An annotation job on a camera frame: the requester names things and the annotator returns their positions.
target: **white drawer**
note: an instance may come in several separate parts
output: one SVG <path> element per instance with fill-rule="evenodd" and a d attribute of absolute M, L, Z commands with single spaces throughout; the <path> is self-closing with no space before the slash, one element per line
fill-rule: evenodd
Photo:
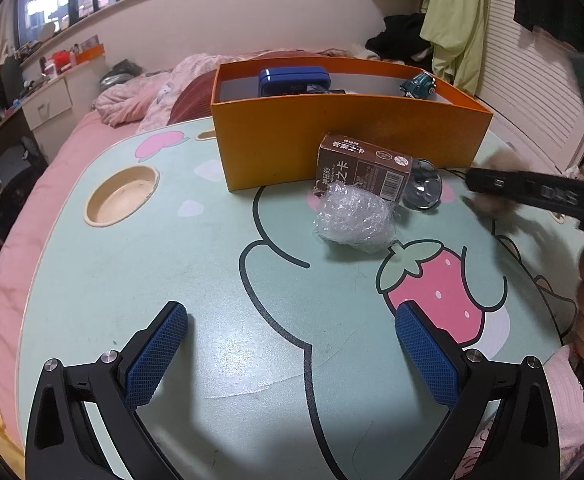
<path fill-rule="evenodd" d="M 31 130 L 70 108 L 72 101 L 63 78 L 52 81 L 23 103 L 23 113 Z"/>

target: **metal screw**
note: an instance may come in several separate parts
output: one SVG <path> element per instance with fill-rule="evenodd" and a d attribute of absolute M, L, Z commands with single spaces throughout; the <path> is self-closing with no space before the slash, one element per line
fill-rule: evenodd
<path fill-rule="evenodd" d="M 485 359 L 485 356 L 483 356 L 483 354 L 481 353 L 480 350 L 477 350 L 476 348 L 470 348 L 466 350 L 466 357 L 472 362 L 472 363 L 480 363 L 481 361 L 483 361 Z"/>
<path fill-rule="evenodd" d="M 539 361 L 533 355 L 529 355 L 528 357 L 526 357 L 526 365 L 528 365 L 530 368 L 540 368 L 541 361 Z"/>
<path fill-rule="evenodd" d="M 57 366 L 58 366 L 58 360 L 49 359 L 49 361 L 45 362 L 45 364 L 43 365 L 43 368 L 46 372 L 51 372 L 52 370 L 56 370 Z"/>
<path fill-rule="evenodd" d="M 116 361 L 118 357 L 118 352 L 116 350 L 108 350 L 100 355 L 100 360 L 106 364 Z"/>

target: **blue textured gripper pad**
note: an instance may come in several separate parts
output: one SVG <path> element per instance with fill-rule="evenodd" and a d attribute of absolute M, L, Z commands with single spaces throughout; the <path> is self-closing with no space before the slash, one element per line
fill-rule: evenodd
<path fill-rule="evenodd" d="M 407 303 L 396 309 L 394 326 L 434 400 L 451 410 L 459 397 L 456 368 Z"/>
<path fill-rule="evenodd" d="M 179 304 L 169 313 L 127 372 L 125 403 L 131 411 L 152 400 L 186 333 L 187 310 Z"/>

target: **pink bed sheet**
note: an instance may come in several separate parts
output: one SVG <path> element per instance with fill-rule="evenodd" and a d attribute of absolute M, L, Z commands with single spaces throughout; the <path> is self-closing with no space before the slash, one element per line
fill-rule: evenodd
<path fill-rule="evenodd" d="M 87 114 L 38 180 L 0 253 L 0 412 L 21 442 L 16 419 L 16 353 L 27 295 L 38 260 L 74 184 L 110 146 L 133 136 L 138 123 L 112 128 Z"/>

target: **green metallic object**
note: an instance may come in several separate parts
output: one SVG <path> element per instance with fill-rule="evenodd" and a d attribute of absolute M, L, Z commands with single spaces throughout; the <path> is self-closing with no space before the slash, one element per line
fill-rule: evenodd
<path fill-rule="evenodd" d="M 434 76 L 424 71 L 412 79 L 403 82 L 401 89 L 405 92 L 406 97 L 427 99 L 437 89 L 437 82 Z"/>

